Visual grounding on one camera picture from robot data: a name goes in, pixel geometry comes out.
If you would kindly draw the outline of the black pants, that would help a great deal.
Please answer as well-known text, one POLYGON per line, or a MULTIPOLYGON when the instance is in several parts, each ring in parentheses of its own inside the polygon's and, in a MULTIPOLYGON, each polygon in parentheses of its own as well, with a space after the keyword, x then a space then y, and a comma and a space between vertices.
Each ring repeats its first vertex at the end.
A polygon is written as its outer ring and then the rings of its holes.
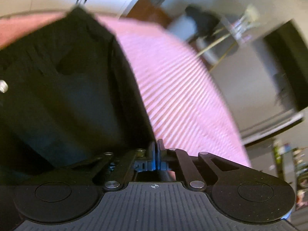
POLYGON ((1 183, 155 140, 115 36, 75 8, 1 50, 1 183))

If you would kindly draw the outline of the pink ribbed bed blanket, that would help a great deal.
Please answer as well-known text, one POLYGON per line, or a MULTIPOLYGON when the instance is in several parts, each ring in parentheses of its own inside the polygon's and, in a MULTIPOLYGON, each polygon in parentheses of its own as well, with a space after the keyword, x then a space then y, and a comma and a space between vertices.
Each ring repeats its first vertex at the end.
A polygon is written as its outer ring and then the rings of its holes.
POLYGON ((156 138, 192 156, 204 151, 251 165, 225 101, 190 46, 154 23, 95 19, 123 48, 156 138))

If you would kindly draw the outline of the white long shelf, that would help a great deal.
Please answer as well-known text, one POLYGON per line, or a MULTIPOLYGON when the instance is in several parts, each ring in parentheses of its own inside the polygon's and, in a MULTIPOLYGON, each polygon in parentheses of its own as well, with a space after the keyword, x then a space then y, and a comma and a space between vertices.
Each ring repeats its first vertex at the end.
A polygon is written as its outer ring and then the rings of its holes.
POLYGON ((251 146, 256 143, 267 140, 271 137, 281 134, 289 130, 290 128, 302 123, 304 121, 304 113, 296 113, 279 123, 275 123, 267 128, 257 131, 254 134, 242 138, 242 144, 244 146, 251 146))

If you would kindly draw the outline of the round white side table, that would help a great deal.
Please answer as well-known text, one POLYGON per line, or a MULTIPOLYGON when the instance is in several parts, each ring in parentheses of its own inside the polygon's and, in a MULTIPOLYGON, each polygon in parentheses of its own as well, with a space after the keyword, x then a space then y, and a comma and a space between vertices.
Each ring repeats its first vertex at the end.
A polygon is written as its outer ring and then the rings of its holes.
POLYGON ((223 16, 218 23, 218 28, 211 35, 213 39, 202 37, 196 40, 197 57, 203 58, 211 69, 215 68, 243 43, 242 22, 242 19, 231 22, 223 16))

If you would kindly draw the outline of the black garment on chair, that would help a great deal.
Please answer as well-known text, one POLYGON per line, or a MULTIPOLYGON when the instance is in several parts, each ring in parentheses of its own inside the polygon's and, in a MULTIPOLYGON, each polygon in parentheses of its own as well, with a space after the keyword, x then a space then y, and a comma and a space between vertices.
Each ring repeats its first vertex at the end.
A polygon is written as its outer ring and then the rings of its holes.
POLYGON ((220 17, 209 10, 202 10, 200 7, 188 5, 185 9, 186 16, 195 22, 197 37, 212 37, 215 28, 220 23, 220 17))

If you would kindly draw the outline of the flower bouquet on table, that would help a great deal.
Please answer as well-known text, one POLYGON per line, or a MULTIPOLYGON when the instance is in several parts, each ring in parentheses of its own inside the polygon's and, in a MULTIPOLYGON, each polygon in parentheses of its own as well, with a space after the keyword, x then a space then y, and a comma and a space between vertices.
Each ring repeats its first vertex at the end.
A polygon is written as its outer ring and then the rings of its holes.
POLYGON ((239 45, 244 44, 249 40, 250 36, 244 35, 247 31, 260 26, 259 19, 260 13, 258 9, 250 4, 247 6, 242 16, 235 22, 231 23, 231 34, 239 45))

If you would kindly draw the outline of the black wall television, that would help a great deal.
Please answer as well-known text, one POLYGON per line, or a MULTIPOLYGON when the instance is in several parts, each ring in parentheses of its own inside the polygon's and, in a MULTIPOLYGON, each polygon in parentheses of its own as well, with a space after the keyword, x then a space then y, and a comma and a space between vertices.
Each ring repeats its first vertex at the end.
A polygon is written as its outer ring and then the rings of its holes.
POLYGON ((284 71, 297 110, 307 108, 307 44, 293 20, 264 37, 264 41, 284 71))

